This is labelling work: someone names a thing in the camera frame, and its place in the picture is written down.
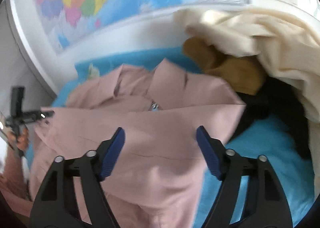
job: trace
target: black bracket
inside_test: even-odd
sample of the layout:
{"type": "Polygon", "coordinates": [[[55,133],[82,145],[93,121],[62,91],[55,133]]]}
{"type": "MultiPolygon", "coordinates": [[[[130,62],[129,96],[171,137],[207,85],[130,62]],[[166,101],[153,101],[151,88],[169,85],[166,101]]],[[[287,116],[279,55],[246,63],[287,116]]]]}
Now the black bracket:
{"type": "Polygon", "coordinates": [[[48,170],[30,215],[29,228],[120,228],[100,186],[111,175],[124,145],[125,134],[118,128],[110,140],[103,141],[96,151],[81,158],[55,158],[48,170]],[[81,220],[76,201],[73,177],[81,178],[82,191],[92,225],[81,220]]]}
{"type": "MultiPolygon", "coordinates": [[[[47,117],[52,117],[54,115],[53,111],[42,112],[40,110],[36,110],[23,112],[22,101],[24,98],[24,91],[24,87],[17,86],[12,88],[10,116],[5,119],[6,127],[10,127],[17,138],[20,136],[21,125],[23,126],[26,124],[30,124],[47,117]]],[[[24,156],[23,151],[18,149],[16,144],[17,140],[15,141],[14,146],[11,146],[10,144],[9,145],[13,150],[15,150],[17,156],[24,156]]]]}
{"type": "Polygon", "coordinates": [[[222,181],[202,228],[292,228],[292,218],[280,181],[267,157],[242,157],[209,136],[203,126],[196,138],[212,175],[222,181]],[[242,176],[249,176],[240,221],[230,224],[242,176]]]}

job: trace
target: human hand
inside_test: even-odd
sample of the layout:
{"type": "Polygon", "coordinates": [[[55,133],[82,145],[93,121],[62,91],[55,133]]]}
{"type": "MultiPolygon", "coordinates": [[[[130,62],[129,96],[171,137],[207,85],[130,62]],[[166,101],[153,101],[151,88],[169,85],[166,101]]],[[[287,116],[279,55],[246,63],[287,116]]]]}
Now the human hand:
{"type": "MultiPolygon", "coordinates": [[[[14,145],[14,142],[16,140],[16,136],[13,132],[8,133],[8,141],[11,145],[14,145]]],[[[26,152],[27,148],[29,146],[29,130],[27,128],[24,128],[22,131],[22,135],[18,137],[17,140],[17,148],[22,150],[23,152],[26,152]]]]}

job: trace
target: metal screw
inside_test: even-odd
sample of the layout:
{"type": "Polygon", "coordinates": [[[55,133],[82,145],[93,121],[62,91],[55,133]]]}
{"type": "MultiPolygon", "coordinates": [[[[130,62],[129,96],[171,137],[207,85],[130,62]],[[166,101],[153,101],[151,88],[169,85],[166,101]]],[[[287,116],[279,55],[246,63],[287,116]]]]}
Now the metal screw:
{"type": "Polygon", "coordinates": [[[235,154],[236,154],[236,152],[234,151],[234,150],[226,150],[226,154],[228,155],[228,156],[234,156],[235,154]]]}
{"type": "Polygon", "coordinates": [[[64,157],[63,157],[63,156],[57,156],[57,157],[54,159],[54,161],[57,162],[57,163],[59,163],[59,162],[61,162],[61,161],[63,161],[63,160],[64,160],[64,157]]]}
{"type": "Polygon", "coordinates": [[[88,151],[88,152],[86,153],[87,157],[94,157],[96,154],[97,154],[96,151],[88,151]]]}
{"type": "Polygon", "coordinates": [[[268,160],[268,158],[265,155],[260,155],[258,159],[261,160],[262,162],[266,162],[268,160]]]}

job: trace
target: brown cloth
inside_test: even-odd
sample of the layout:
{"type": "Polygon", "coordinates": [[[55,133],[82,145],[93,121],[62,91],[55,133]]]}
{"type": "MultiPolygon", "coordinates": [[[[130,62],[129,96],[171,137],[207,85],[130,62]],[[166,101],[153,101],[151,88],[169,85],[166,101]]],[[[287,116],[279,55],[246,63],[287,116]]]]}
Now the brown cloth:
{"type": "Polygon", "coordinates": [[[203,73],[221,77],[236,92],[255,95],[266,80],[267,74],[255,56],[226,55],[199,37],[188,39],[183,53],[195,61],[203,73]]]}

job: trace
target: black cloth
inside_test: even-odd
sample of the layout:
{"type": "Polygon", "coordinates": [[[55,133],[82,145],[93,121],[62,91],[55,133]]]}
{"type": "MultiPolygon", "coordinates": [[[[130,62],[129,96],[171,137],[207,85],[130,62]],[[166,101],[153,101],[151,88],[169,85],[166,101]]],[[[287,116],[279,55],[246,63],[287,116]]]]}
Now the black cloth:
{"type": "Polygon", "coordinates": [[[267,77],[257,95],[237,94],[247,107],[230,140],[248,129],[255,120],[265,119],[272,113],[287,125],[288,133],[295,142],[298,154],[303,159],[311,158],[308,120],[305,117],[304,107],[289,84],[267,77]]]}

